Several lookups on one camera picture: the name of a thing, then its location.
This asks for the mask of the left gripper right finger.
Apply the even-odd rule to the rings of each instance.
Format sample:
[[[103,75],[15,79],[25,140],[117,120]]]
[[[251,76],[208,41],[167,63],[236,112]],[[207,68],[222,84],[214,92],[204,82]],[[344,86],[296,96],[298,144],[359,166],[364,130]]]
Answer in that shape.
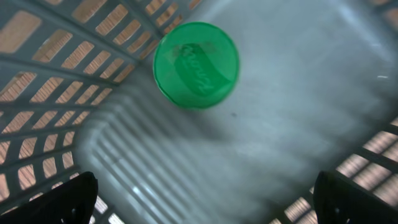
[[[319,224],[397,224],[396,208],[332,172],[318,174],[313,207]]]

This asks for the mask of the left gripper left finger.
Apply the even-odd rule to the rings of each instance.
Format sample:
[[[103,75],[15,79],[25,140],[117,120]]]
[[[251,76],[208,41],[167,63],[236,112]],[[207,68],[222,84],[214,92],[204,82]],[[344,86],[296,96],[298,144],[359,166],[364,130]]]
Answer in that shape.
[[[95,208],[98,180],[84,172],[46,194],[1,215],[1,224],[86,224]]]

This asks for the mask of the green lid jar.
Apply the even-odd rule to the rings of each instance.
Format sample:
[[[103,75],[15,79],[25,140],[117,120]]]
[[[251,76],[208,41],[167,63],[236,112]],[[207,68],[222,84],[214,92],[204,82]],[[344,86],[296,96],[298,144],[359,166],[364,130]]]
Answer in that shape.
[[[173,104],[207,109],[233,92],[240,72],[238,48],[223,30],[189,22],[169,32],[155,51],[154,80]]]

